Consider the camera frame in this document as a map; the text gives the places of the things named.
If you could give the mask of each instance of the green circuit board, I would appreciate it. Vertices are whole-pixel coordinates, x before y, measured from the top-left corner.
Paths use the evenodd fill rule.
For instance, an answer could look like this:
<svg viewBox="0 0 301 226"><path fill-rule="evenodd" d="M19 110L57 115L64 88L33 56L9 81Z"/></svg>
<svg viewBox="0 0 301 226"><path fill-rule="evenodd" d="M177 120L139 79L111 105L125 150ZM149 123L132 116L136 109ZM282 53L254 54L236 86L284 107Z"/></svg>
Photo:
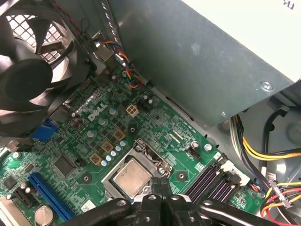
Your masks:
<svg viewBox="0 0 301 226"><path fill-rule="evenodd" d="M55 190L64 202L78 215L93 206L99 206L107 201L105 189L101 182L102 178L119 162L122 157L132 148L134 141L143 139L152 149L165 159L173 170L170 176L170 185L174 194L183 194L193 183L194 179L201 173L203 168L217 155L217 148L209 152L203 148L209 142L190 126L170 105L156 96L150 89L131 89L126 79L122 76L123 69L118 68L113 73L117 76L118 82L110 82L105 87L98 87L93 81L83 91L77 91L77 98L72 103L72 110L77 110L84 119L79 128L72 126L71 119L59 124L58 131L46 143L36 142L30 153L22 153L21 158L15 159L12 154L5 159L0 168L0 183L12 176L17 184L8 190L0 187L0 197L10 194L26 181L29 174L39 172L48 184ZM126 108L147 95L153 103L148 110L140 111L134 118L126 112ZM98 106L102 111L93 121L88 116ZM112 115L110 109L117 111ZM98 120L106 120L105 125L100 125ZM119 144L115 138L116 131L122 131L127 146L117 155L109 165L95 165L90 158L97 154L105 159L106 153L103 150L105 142L113 146ZM93 132L94 137L87 136ZM198 141L201 157L196 160L186 149L192 141ZM72 172L64 176L55 166L55 162L64 155L70 162L83 159L86 162L84 167L75 167ZM31 172L25 172L25 168L33 165ZM177 172L187 172L185 182L180 182ZM92 181L83 181L83 175L92 175ZM19 209L34 225L34 212L40 204L46 201L36 193L34 195L38 204L26 209L18 200L14 200ZM258 193L249 187L240 189L229 201L230 204L250 213L255 213L260 207L263 199ZM59 217L52 225L59 225L63 220Z"/></svg>

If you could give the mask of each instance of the blue pcie slot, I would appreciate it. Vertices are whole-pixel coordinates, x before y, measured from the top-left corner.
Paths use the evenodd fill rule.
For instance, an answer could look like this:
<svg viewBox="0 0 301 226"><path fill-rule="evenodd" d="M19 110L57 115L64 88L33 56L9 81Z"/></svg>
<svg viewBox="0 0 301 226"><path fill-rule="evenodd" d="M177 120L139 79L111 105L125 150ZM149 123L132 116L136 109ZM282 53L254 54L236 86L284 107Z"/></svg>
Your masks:
<svg viewBox="0 0 301 226"><path fill-rule="evenodd" d="M28 177L28 180L64 221L70 220L75 216L71 209L47 184L40 173L32 173Z"/></svg>

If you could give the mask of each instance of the dell logo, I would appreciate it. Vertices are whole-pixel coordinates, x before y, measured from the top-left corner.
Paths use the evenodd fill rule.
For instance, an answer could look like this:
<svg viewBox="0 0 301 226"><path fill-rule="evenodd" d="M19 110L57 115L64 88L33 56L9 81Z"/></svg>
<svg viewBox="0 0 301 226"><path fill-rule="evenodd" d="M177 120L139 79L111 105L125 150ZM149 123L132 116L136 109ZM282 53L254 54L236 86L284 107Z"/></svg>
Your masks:
<svg viewBox="0 0 301 226"><path fill-rule="evenodd" d="M291 10L293 10L293 8L295 7L295 3L290 0L283 0L283 5L286 5Z"/></svg>
<svg viewBox="0 0 301 226"><path fill-rule="evenodd" d="M97 109L94 110L93 113L88 116L88 119L90 121L94 121L94 119L99 115L99 113L102 112L106 107L107 105L100 104L100 107L97 107Z"/></svg>

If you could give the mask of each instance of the fan grille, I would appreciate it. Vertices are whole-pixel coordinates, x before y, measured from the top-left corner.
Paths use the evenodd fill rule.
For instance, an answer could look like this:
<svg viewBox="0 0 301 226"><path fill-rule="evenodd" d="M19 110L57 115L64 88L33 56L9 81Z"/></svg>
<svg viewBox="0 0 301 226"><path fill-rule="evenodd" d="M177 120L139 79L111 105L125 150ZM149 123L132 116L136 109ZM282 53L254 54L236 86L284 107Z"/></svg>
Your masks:
<svg viewBox="0 0 301 226"><path fill-rule="evenodd" d="M33 48L36 47L36 40L33 34L32 29L27 24L27 20L33 18L35 16L30 15L17 15L17 16L7 16L7 19L10 23L11 28L14 30L14 35L19 36L28 44L30 44ZM50 25L50 28L47 32L44 43L56 41L62 38L62 34L59 30L53 25ZM51 62L57 59L60 54L57 51L52 51L50 53L45 53L41 55L47 62Z"/></svg>

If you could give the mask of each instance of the blue connector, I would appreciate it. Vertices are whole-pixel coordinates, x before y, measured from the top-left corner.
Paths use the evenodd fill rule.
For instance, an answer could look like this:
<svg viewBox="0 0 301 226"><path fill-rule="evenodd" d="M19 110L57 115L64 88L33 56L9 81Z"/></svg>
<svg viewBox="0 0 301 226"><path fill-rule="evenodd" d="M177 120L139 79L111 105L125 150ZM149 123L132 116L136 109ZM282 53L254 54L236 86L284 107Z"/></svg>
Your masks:
<svg viewBox="0 0 301 226"><path fill-rule="evenodd" d="M40 173L32 173L28 177L28 180L64 221L70 220L75 216L71 209L47 184Z"/></svg>
<svg viewBox="0 0 301 226"><path fill-rule="evenodd" d="M32 133L31 138L38 139L41 142L46 142L57 131L57 126L50 120L46 119L43 123Z"/></svg>

